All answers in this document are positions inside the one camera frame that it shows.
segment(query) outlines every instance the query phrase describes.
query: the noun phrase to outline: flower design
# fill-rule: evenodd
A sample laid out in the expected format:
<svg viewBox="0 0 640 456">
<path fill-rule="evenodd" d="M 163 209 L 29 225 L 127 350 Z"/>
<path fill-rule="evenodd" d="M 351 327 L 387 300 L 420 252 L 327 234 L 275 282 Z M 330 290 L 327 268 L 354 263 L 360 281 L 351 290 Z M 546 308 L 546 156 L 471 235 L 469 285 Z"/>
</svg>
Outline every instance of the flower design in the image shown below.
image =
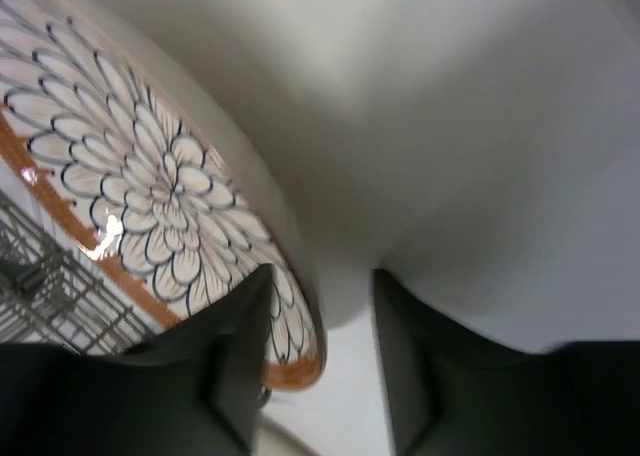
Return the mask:
<svg viewBox="0 0 640 456">
<path fill-rule="evenodd" d="M 182 317 L 274 264 L 269 360 L 316 350 L 300 289 L 265 227 L 135 70 L 45 0 L 0 0 L 4 115 L 76 217 L 122 225 L 122 266 Z"/>
</svg>

